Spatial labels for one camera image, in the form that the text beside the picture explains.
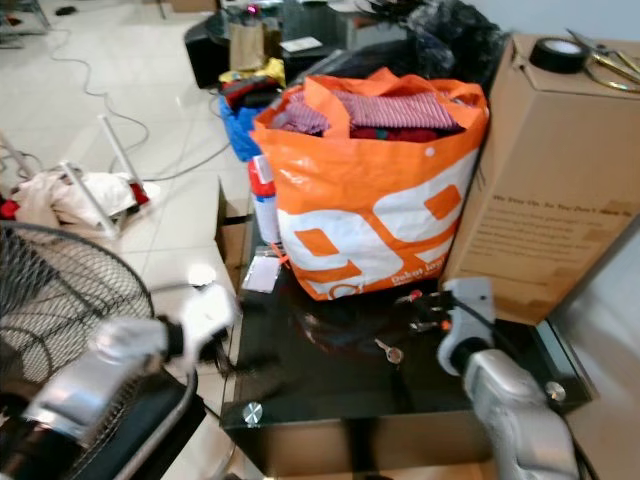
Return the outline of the dark red cloth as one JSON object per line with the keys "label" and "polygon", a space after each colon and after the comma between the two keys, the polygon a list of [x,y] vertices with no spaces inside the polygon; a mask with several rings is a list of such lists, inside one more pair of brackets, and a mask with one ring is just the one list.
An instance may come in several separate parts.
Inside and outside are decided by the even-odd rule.
{"label": "dark red cloth", "polygon": [[452,131],[431,128],[371,128],[357,127],[349,131],[349,137],[353,140],[378,140],[390,142],[430,143],[444,136],[452,134]]}

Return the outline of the white rack tube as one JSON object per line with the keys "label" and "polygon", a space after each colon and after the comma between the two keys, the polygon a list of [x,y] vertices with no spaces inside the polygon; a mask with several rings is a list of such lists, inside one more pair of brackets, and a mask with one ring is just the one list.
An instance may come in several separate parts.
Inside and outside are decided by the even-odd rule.
{"label": "white rack tube", "polygon": [[125,174],[127,174],[127,179],[129,182],[129,187],[131,187],[131,192],[134,197],[134,204],[138,207],[145,206],[150,202],[150,197],[148,197],[145,183],[142,182],[140,175],[138,175],[137,170],[134,169],[134,165],[129,159],[127,151],[125,151],[125,147],[123,143],[119,141],[118,134],[116,134],[113,125],[111,125],[108,116],[105,114],[97,115],[97,120],[99,120],[99,124],[102,127],[102,131],[106,137],[108,137],[108,141],[111,145],[111,150],[114,152],[115,160],[118,161],[120,165],[123,166]]}
{"label": "white rack tube", "polygon": [[60,161],[61,193],[55,201],[55,211],[63,223],[101,227],[108,220],[104,210],[84,183],[83,172],[74,163]]}

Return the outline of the brown paper bag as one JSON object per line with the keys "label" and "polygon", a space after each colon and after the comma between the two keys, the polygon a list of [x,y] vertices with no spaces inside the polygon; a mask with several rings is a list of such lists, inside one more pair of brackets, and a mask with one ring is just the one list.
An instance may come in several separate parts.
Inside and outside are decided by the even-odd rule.
{"label": "brown paper bag", "polygon": [[268,28],[262,23],[251,26],[230,23],[227,27],[230,40],[229,68],[232,70],[259,70],[268,63],[266,36]]}

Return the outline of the white cloth pile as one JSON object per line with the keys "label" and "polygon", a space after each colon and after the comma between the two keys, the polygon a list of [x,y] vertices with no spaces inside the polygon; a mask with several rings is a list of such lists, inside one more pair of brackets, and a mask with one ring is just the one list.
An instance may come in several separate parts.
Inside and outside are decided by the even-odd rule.
{"label": "white cloth pile", "polygon": [[24,223],[61,227],[77,224],[101,227],[99,215],[110,218],[146,202],[147,189],[132,183],[124,173],[82,172],[72,177],[64,172],[42,172],[14,188],[14,218]]}

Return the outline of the yellow cloth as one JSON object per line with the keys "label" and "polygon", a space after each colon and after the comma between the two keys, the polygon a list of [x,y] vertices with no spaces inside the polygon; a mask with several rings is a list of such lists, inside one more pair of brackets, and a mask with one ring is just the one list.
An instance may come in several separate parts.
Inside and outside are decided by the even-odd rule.
{"label": "yellow cloth", "polygon": [[269,58],[265,64],[262,64],[257,69],[247,70],[228,70],[228,72],[221,73],[218,77],[220,87],[228,86],[230,83],[237,81],[246,81],[253,77],[268,77],[274,79],[276,84],[284,86],[285,81],[285,65],[284,61],[279,58]]}

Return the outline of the black glass table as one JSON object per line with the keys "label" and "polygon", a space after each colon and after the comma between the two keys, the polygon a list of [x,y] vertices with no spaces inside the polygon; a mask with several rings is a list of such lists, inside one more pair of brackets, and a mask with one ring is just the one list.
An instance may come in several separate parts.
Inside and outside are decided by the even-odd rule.
{"label": "black glass table", "polygon": [[[261,239],[255,221],[250,247],[244,268],[255,255],[282,260],[273,293],[242,291],[242,276],[243,319],[229,340],[234,372],[221,426],[253,466],[270,477],[348,472],[389,479],[404,468],[489,465],[502,480],[484,429],[471,426],[461,376],[449,375],[436,360],[445,332],[408,328],[404,297],[438,292],[438,284],[425,280],[316,301]],[[556,332],[508,323],[497,311],[493,326],[494,348],[529,372],[568,426],[568,413],[589,394]],[[390,364],[374,338],[402,349],[402,364]],[[550,401],[547,381],[563,385],[566,401]],[[264,407],[257,428],[247,428],[241,417],[248,402]]]}

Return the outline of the black floor cabinet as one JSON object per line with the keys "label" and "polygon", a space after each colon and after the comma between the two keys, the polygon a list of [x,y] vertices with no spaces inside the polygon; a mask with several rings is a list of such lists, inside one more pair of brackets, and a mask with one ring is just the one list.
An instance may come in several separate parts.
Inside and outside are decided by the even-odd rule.
{"label": "black floor cabinet", "polygon": [[230,70],[230,40],[223,15],[210,15],[189,27],[183,44],[196,86],[201,90],[219,87],[221,74]]}

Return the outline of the white paper sheet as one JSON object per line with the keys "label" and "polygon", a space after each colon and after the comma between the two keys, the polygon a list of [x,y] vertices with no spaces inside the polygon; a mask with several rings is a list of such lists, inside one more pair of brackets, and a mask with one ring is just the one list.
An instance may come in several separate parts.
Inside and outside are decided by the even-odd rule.
{"label": "white paper sheet", "polygon": [[293,40],[287,40],[280,42],[280,47],[287,52],[301,52],[312,49],[319,49],[323,46],[323,42],[317,40],[315,37],[301,37],[293,38]]}

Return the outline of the yellow handled scissors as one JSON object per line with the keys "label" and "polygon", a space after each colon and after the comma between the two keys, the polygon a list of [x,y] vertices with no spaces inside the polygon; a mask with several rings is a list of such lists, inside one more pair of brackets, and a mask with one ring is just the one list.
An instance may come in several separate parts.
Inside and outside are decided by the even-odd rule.
{"label": "yellow handled scissors", "polygon": [[604,45],[602,42],[595,41],[588,36],[581,35],[581,33],[575,32],[573,29],[567,29],[566,32],[570,33],[573,40],[579,42],[579,44],[589,51],[590,61],[593,61],[593,63],[599,65],[599,67],[609,70],[614,76],[620,77],[622,81],[626,81],[626,83],[613,81],[613,79],[600,78],[596,76],[593,69],[585,67],[586,76],[588,76],[591,81],[611,88],[611,90],[618,90],[625,93],[640,93],[640,61],[631,58],[626,52],[613,49],[613,47]]}

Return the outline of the black tape roll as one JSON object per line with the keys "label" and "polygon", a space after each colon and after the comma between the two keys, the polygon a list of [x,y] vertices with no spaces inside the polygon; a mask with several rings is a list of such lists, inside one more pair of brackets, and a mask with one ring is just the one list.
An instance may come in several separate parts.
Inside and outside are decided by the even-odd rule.
{"label": "black tape roll", "polygon": [[590,52],[580,42],[566,38],[543,37],[536,40],[529,61],[534,67],[557,74],[576,74],[585,68]]}

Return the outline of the red white spray can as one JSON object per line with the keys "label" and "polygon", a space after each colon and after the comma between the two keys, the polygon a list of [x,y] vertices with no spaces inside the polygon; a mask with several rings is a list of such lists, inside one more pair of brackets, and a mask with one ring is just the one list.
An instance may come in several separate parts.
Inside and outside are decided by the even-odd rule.
{"label": "red white spray can", "polygon": [[262,239],[269,244],[279,244],[280,228],[276,215],[276,188],[271,169],[264,155],[252,157],[247,165],[250,191],[253,198],[255,218]]}

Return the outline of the large brown cardboard box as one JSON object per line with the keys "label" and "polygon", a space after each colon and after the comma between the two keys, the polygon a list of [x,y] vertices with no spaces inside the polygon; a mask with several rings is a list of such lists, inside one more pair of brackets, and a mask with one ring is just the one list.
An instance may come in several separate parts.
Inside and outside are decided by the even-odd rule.
{"label": "large brown cardboard box", "polygon": [[640,214],[640,86],[536,67],[513,35],[443,278],[485,276],[500,319],[539,324]]}

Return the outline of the blue carrier bag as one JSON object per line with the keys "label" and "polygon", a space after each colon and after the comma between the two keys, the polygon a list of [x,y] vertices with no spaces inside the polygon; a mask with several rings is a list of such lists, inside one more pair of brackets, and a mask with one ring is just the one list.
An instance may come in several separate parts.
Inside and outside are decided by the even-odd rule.
{"label": "blue carrier bag", "polygon": [[216,105],[227,132],[230,150],[238,159],[242,163],[250,163],[255,157],[261,155],[261,148],[253,141],[250,132],[253,131],[253,119],[265,108],[250,108],[250,106],[233,108],[223,97],[216,99]]}

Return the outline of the small open cardboard box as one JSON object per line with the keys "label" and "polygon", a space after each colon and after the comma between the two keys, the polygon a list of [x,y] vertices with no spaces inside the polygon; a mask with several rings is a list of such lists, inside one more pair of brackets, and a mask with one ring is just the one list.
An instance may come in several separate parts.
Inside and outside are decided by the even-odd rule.
{"label": "small open cardboard box", "polygon": [[219,210],[216,216],[215,242],[230,282],[238,285],[244,265],[252,253],[253,207],[251,197],[233,195],[227,180],[219,180]]}

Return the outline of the black plastic bag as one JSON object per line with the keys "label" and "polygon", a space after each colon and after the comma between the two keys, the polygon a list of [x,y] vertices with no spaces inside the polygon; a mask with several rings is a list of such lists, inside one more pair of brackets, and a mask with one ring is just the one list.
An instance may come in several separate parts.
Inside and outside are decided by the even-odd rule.
{"label": "black plastic bag", "polygon": [[410,72],[492,86],[509,32],[462,0],[424,0],[404,19]]}

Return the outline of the pink striped cloth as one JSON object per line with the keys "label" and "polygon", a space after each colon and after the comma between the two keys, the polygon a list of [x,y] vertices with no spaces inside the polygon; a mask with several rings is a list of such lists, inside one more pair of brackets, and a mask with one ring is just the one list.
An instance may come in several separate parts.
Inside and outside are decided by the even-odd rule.
{"label": "pink striped cloth", "polygon": [[[372,129],[434,129],[457,131],[460,128],[451,114],[436,101],[433,93],[406,96],[364,96],[357,93],[334,92],[347,111],[353,128]],[[289,96],[285,110],[270,124],[276,131],[321,134],[330,128],[329,120],[320,111],[307,105],[303,93]]]}

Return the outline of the grey metal rack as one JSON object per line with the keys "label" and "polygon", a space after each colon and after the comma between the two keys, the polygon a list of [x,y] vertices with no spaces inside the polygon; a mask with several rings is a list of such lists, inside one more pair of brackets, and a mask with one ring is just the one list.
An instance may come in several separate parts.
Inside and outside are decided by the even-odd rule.
{"label": "grey metal rack", "polygon": [[23,38],[47,35],[51,23],[40,0],[0,0],[0,46],[22,49]]}

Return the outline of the white paper tag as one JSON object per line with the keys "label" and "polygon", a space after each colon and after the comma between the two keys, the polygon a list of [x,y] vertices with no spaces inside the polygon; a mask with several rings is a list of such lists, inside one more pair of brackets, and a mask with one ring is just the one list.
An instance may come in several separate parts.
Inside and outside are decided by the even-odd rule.
{"label": "white paper tag", "polygon": [[282,269],[282,260],[269,255],[255,255],[250,265],[244,269],[241,282],[242,291],[252,291],[264,294],[274,292],[276,279]]}

